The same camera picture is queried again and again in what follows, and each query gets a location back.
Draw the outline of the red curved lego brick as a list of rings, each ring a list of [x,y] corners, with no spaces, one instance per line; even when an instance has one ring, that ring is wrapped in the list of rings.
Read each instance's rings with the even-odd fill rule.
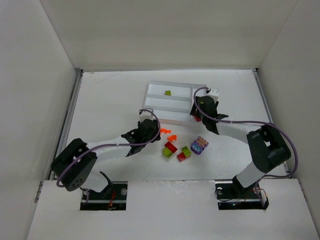
[[[197,117],[197,116],[194,116],[194,119],[197,121],[197,122],[201,122],[202,119],[200,117]]]

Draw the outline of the orange curved lego piece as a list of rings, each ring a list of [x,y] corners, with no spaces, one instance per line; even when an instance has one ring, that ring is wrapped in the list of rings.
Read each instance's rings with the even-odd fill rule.
[[[177,140],[177,135],[171,135],[171,136],[168,136],[167,137],[167,140],[169,141],[169,142],[174,142],[174,141],[176,141]]]

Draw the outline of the small lime green lego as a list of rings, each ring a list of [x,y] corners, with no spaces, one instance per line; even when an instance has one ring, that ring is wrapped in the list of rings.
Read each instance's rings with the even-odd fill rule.
[[[164,93],[166,96],[171,96],[171,91],[170,90],[166,90],[165,93]]]

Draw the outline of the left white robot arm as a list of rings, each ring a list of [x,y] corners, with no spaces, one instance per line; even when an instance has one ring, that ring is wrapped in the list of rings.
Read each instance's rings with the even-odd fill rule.
[[[160,139],[160,123],[156,119],[144,119],[138,122],[137,128],[103,142],[86,143],[75,138],[51,163],[50,169],[57,177],[56,186],[68,192],[81,188],[106,194],[113,183],[97,165],[131,157]]]

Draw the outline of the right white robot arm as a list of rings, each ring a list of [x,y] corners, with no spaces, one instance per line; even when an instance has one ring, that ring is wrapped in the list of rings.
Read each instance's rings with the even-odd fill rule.
[[[190,115],[201,119],[205,128],[248,145],[251,162],[232,179],[233,191],[244,193],[277,166],[291,157],[291,151],[275,125],[259,121],[231,121],[218,113],[218,103],[206,96],[195,96]]]

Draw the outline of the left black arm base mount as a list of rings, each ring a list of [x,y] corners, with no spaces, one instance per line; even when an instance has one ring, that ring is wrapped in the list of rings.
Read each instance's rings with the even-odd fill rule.
[[[99,174],[104,180],[104,189],[100,192],[89,188],[82,190],[81,211],[125,211],[127,207],[127,181],[112,181],[103,171]]]

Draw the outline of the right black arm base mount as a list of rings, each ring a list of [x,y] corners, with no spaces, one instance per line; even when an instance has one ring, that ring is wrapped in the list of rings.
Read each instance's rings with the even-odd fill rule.
[[[266,210],[269,198],[260,185],[251,186],[241,193],[233,189],[232,181],[216,181],[214,196],[219,210]]]

